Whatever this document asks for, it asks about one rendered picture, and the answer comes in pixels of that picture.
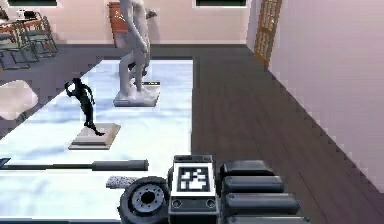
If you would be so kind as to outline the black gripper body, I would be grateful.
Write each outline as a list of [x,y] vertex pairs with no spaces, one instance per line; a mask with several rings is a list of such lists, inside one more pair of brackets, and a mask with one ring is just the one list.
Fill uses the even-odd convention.
[[140,178],[125,188],[118,213],[122,224],[168,224],[169,190],[162,177]]

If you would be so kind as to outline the grey speckled remote control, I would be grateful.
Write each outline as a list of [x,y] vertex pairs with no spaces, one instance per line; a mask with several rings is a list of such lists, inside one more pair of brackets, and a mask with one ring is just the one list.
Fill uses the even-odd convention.
[[137,180],[137,177],[110,176],[106,182],[106,187],[109,189],[125,189]]

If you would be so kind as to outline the black baseball bat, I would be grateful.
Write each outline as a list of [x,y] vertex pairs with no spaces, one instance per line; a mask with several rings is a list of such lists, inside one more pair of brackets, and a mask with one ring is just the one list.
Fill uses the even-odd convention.
[[92,171],[147,171],[147,160],[94,161],[90,164],[8,164],[0,163],[3,170],[90,169]]

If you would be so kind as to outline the white marble table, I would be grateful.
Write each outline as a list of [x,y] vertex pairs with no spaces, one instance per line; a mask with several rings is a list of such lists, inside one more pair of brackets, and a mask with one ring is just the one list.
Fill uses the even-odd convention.
[[193,63],[154,60],[146,80],[159,82],[156,106],[115,107],[118,63],[100,62],[82,78],[95,97],[94,119],[121,129],[107,150],[72,151],[84,116],[79,103],[60,93],[0,140],[0,158],[12,164],[45,164],[45,171],[0,171],[0,217],[115,219],[120,191],[106,188],[107,172],[56,170],[56,163],[146,159],[148,175],[164,176],[177,154],[191,150]]

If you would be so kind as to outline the black figure statue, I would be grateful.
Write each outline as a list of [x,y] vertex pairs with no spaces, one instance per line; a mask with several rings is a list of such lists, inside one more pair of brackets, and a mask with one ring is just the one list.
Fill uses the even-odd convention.
[[73,78],[64,84],[68,97],[75,97],[85,116],[83,128],[68,146],[69,150],[109,150],[120,131],[116,123],[94,122],[94,96],[91,88],[80,78]]

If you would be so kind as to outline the white human statue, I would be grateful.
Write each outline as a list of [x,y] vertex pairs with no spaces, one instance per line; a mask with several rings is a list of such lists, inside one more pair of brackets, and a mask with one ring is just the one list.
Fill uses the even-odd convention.
[[119,91],[115,107],[154,107],[160,95],[159,86],[143,84],[150,64],[150,40],[144,0],[119,0],[127,27],[128,52],[119,62]]

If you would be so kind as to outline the pink round chair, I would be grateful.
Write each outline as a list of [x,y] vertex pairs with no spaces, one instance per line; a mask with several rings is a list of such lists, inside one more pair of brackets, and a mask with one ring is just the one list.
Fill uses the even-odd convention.
[[38,103],[38,95],[24,80],[0,85],[0,117],[15,120]]

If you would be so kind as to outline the brown wooden door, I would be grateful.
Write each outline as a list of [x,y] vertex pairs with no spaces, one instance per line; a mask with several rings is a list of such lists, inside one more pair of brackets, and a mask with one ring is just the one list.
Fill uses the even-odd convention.
[[254,54],[268,70],[282,0],[261,0]]

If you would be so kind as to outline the dark window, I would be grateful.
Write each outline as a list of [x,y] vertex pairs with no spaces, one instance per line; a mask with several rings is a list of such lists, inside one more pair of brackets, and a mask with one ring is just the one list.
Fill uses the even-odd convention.
[[9,6],[57,6],[58,0],[6,0]]
[[245,7],[248,0],[195,0],[196,6],[203,7]]

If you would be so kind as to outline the brown dining table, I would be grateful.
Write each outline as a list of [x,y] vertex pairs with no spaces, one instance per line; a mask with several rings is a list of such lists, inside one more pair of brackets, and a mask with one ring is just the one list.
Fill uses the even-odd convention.
[[43,31],[42,22],[38,19],[16,19],[16,20],[1,20],[0,19],[0,41],[11,40],[15,37],[16,30],[24,26],[33,34],[40,34]]

